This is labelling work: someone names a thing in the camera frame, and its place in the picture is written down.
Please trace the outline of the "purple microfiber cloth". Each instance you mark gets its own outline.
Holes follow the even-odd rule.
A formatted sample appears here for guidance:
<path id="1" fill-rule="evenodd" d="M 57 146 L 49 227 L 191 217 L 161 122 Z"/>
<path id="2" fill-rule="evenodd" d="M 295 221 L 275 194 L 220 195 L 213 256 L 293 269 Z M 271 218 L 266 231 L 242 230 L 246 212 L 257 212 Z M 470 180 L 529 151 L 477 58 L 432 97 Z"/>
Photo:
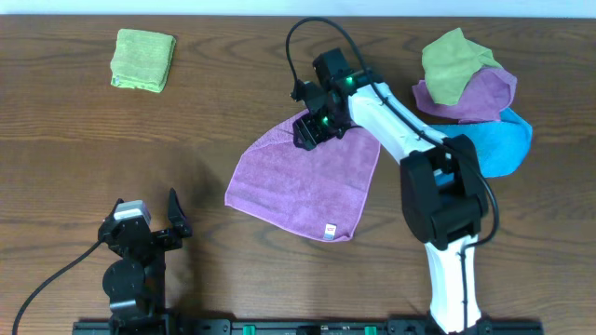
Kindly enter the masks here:
<path id="1" fill-rule="evenodd" d="M 228 207 L 321 242 L 353 238 L 381 145 L 353 128 L 311 151 L 293 143 L 302 111 L 268 130 L 240 157 L 224 196 Z"/>

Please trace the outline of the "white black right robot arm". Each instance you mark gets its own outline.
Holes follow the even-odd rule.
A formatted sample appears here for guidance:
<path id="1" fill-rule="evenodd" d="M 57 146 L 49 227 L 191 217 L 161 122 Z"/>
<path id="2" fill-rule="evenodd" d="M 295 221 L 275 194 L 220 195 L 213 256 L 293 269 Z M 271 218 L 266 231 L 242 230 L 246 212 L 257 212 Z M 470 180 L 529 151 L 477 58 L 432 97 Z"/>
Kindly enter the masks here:
<path id="1" fill-rule="evenodd" d="M 471 139 L 425 124 L 370 71 L 318 79 L 294 82 L 291 97 L 308 110 L 293 125 L 295 145 L 312 150 L 351 126 L 381 143 L 400 166 L 402 213 L 427 253 L 431 320 L 444 334 L 471 333 L 481 320 L 473 270 L 481 219 L 496 210 Z"/>

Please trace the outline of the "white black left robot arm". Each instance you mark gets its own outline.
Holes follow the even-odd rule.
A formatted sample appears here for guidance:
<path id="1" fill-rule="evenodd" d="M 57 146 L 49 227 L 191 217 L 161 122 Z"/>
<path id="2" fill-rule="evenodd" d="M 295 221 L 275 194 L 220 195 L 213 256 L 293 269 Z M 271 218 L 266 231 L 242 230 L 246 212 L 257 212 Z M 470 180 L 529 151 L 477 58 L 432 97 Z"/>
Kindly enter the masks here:
<path id="1" fill-rule="evenodd" d="M 101 243 L 120 257 L 108 267 L 102 288 L 109 297 L 112 334 L 176 334 L 178 322 L 166 308 L 165 253 L 193 234 L 175 190 L 169 191 L 170 227 L 153 231 L 142 200 L 116 201 L 98 232 Z"/>

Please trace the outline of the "crumpled olive green cloth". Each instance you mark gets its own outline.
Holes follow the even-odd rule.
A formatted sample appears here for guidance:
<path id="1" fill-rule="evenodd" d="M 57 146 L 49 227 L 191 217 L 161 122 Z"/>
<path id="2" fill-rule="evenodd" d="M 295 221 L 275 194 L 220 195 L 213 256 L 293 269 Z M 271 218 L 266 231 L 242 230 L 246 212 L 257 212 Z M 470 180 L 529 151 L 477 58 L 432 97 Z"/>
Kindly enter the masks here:
<path id="1" fill-rule="evenodd" d="M 459 102 L 467 83 L 480 69 L 502 67 L 490 48 L 466 39 L 461 28 L 424 47 L 422 66 L 432 100 L 448 106 Z"/>

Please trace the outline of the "folded green cloth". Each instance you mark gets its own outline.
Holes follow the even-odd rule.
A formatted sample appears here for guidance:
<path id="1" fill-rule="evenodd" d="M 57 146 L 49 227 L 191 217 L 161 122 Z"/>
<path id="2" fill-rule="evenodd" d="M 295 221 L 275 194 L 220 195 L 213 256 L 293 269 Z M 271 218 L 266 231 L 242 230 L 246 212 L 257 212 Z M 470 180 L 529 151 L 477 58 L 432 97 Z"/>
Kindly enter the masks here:
<path id="1" fill-rule="evenodd" d="M 172 35 L 120 29 L 110 62 L 111 85 L 160 93 L 168 80 L 175 45 Z"/>

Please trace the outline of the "crumpled purple cloth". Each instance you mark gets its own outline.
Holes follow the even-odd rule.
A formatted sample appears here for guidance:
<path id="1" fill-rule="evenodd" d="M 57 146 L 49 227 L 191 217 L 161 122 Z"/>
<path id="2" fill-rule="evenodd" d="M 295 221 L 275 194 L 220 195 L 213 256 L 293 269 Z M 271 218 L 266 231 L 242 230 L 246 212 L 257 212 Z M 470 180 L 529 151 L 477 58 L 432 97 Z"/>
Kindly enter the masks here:
<path id="1" fill-rule="evenodd" d="M 417 108 L 426 114 L 457 120 L 460 124 L 500 121 L 500 113 L 514 100 L 518 79 L 507 70 L 482 68 L 467 83 L 456 105 L 433 101 L 426 82 L 413 86 Z"/>

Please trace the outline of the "crumpled blue cloth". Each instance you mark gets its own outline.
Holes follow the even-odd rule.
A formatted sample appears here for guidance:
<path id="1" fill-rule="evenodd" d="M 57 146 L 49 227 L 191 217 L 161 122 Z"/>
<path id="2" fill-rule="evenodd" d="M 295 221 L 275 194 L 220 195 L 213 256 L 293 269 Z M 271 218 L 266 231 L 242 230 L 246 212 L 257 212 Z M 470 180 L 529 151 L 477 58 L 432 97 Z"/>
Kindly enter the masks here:
<path id="1" fill-rule="evenodd" d="M 506 177 L 517 170 L 529 153 L 532 126 L 511 108 L 500 113 L 500 121 L 464 125 L 432 125 L 449 137 L 466 135 L 475 145 L 484 178 Z"/>

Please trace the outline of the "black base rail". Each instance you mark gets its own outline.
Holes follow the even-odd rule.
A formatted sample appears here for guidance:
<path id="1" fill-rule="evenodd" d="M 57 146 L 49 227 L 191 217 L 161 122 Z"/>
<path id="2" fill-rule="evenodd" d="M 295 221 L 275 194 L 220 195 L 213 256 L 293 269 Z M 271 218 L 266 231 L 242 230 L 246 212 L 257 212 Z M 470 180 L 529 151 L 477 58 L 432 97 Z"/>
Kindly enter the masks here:
<path id="1" fill-rule="evenodd" d="M 230 321 L 191 319 L 163 321 L 150 326 L 118 328 L 109 321 L 79 321 L 73 335 L 436 335 L 439 326 L 430 318 L 401 317 L 386 321 Z"/>

